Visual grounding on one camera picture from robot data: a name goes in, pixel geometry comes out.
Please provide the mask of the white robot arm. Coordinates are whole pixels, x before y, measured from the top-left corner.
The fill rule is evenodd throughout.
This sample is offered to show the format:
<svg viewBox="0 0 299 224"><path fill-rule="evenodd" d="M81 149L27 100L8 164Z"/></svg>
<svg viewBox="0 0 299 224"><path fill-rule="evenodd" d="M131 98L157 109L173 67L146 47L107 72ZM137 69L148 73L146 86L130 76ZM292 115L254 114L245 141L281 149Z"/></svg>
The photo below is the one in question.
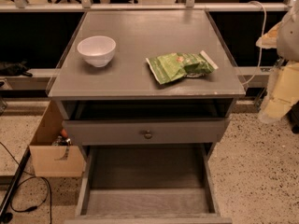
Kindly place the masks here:
<svg viewBox="0 0 299 224"><path fill-rule="evenodd" d="M273 68L258 119L273 123L283 118L299 102L299 1L282 20L256 42L262 49L276 49L287 64Z"/></svg>

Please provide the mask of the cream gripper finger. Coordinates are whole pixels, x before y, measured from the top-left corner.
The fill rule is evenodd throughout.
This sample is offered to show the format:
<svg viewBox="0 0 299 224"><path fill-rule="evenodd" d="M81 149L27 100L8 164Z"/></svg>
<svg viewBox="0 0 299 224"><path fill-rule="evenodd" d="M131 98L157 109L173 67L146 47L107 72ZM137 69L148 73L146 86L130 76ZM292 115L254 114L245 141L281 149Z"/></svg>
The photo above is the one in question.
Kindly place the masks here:
<svg viewBox="0 0 299 224"><path fill-rule="evenodd" d="M299 63L289 61L283 67L273 68L266 91L258 119L270 124L282 119L299 102Z"/></svg>
<svg viewBox="0 0 299 224"><path fill-rule="evenodd" d="M256 46L262 49L275 49L277 47L279 27L280 27L280 23L278 22L266 34L262 35L256 41Z"/></svg>

